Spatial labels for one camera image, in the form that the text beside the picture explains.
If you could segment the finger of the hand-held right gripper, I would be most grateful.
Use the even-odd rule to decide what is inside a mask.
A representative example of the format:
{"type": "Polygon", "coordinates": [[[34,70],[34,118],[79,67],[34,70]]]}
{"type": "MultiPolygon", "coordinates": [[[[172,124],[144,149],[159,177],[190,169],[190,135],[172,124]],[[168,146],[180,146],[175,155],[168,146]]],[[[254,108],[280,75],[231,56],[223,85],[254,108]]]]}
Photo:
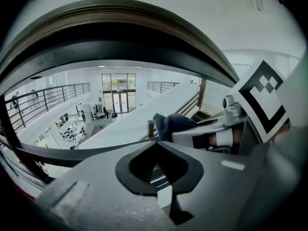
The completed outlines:
{"type": "Polygon", "coordinates": [[[220,128],[223,127],[222,119],[213,118],[195,123],[196,128],[220,128]]]}
{"type": "Polygon", "coordinates": [[[232,154],[237,151],[243,136],[243,126],[219,127],[212,126],[192,128],[172,133],[172,142],[211,152],[232,154]]]}

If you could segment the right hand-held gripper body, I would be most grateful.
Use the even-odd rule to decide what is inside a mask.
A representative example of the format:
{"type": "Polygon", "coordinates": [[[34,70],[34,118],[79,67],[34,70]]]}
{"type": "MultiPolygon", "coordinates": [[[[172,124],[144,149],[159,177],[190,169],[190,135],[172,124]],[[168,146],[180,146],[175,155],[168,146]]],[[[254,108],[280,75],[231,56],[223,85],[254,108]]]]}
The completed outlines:
{"type": "Polygon", "coordinates": [[[231,89],[232,97],[248,115],[263,143],[289,119],[277,95],[284,81],[277,68],[257,60],[231,89]]]}

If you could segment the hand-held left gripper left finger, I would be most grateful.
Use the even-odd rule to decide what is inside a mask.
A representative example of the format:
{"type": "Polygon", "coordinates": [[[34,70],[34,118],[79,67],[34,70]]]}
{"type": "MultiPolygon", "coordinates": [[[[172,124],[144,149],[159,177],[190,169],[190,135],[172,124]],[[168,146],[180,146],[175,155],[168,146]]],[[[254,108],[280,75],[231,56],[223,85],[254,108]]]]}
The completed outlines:
{"type": "Polygon", "coordinates": [[[175,225],[154,196],[128,191],[115,167],[147,143],[101,153],[74,166],[47,185],[36,204],[77,231],[169,231],[175,225]]]}

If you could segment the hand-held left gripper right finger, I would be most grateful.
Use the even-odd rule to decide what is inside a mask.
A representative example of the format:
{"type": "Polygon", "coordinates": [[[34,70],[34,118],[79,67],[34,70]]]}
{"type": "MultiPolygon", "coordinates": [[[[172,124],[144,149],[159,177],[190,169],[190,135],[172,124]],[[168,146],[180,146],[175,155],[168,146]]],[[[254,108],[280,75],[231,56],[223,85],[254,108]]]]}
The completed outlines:
{"type": "Polygon", "coordinates": [[[234,230],[260,169],[260,151],[222,154],[157,142],[160,166],[172,186],[169,216],[158,231],[234,230]]]}

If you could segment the dark blue cloth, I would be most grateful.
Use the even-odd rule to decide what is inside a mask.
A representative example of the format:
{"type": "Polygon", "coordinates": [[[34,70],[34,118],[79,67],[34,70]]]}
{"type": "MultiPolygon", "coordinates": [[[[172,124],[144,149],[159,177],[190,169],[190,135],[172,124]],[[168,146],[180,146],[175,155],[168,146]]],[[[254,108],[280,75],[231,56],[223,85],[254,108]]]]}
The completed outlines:
{"type": "Polygon", "coordinates": [[[160,141],[168,142],[172,142],[172,133],[197,127],[196,122],[180,114],[163,116],[156,113],[153,116],[153,122],[160,141]]]}

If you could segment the dark wooden handrail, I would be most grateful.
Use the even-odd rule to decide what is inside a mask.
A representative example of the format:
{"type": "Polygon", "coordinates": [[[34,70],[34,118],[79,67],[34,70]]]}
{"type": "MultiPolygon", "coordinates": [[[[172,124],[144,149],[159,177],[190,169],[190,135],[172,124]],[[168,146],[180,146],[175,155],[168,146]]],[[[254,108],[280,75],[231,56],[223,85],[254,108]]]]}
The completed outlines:
{"type": "Polygon", "coordinates": [[[166,9],[137,0],[82,0],[54,9],[26,26],[0,56],[0,128],[5,145],[44,183],[37,161],[73,167],[68,157],[31,153],[10,122],[5,93],[44,71],[84,61],[125,60],[170,66],[233,87],[239,77],[201,30],[166,9]]]}

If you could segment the black metal balcony railing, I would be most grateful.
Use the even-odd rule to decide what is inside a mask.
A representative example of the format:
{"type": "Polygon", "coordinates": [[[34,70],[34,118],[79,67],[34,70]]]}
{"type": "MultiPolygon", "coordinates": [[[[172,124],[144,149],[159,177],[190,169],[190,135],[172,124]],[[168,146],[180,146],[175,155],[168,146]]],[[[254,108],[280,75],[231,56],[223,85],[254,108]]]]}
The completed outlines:
{"type": "Polygon", "coordinates": [[[36,90],[39,93],[39,108],[30,109],[31,91],[21,94],[19,99],[19,112],[14,114],[11,105],[12,96],[5,99],[5,104],[11,125],[16,133],[26,128],[35,119],[49,112],[51,109],[90,92],[90,83],[78,83],[36,90]]]}
{"type": "Polygon", "coordinates": [[[148,81],[147,89],[153,92],[165,93],[180,84],[179,82],[148,81]]]}

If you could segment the dark staircase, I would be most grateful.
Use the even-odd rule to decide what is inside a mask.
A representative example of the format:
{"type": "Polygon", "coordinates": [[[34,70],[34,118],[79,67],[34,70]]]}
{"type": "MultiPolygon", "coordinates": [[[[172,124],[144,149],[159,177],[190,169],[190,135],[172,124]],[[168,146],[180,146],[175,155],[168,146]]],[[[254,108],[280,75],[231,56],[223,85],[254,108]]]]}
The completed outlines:
{"type": "Polygon", "coordinates": [[[204,111],[198,110],[192,117],[191,120],[197,127],[207,126],[218,122],[224,116],[224,111],[221,111],[215,115],[210,115],[204,111]]]}

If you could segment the white work table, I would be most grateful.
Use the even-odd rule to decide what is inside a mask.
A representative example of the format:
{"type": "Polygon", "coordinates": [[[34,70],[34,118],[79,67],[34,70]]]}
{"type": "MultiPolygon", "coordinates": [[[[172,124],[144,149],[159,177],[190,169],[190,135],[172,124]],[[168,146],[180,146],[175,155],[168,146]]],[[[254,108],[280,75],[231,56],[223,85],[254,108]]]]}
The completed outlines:
{"type": "Polygon", "coordinates": [[[61,120],[51,123],[46,131],[39,135],[35,145],[52,149],[75,150],[85,138],[84,123],[72,118],[63,123],[61,120]]]}

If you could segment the glass entrance door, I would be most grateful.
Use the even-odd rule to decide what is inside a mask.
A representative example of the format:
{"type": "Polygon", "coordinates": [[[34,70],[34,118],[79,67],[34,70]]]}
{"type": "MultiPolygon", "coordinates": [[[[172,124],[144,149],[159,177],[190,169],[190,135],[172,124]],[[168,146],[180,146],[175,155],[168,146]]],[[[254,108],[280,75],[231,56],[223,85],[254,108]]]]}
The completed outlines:
{"type": "Polygon", "coordinates": [[[125,92],[113,93],[113,107],[115,113],[128,112],[128,95],[125,92]]]}

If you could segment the white locker cabinet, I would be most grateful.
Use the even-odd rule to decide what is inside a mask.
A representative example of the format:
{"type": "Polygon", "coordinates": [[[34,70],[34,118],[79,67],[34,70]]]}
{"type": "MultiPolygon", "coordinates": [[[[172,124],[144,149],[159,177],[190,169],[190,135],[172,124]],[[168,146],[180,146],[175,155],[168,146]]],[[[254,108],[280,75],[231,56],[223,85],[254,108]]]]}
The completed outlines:
{"type": "Polygon", "coordinates": [[[78,104],[77,105],[77,112],[78,115],[82,117],[83,122],[88,125],[92,123],[93,118],[92,118],[92,107],[90,104],[78,104]]]}

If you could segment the large window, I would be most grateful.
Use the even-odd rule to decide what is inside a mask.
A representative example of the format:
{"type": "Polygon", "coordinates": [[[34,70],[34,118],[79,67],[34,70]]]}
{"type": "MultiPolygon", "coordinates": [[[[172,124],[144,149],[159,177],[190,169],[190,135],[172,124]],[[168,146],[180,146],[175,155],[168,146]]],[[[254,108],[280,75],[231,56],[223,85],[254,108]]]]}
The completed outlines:
{"type": "Polygon", "coordinates": [[[136,74],[102,74],[103,92],[129,92],[136,90],[136,74]]]}

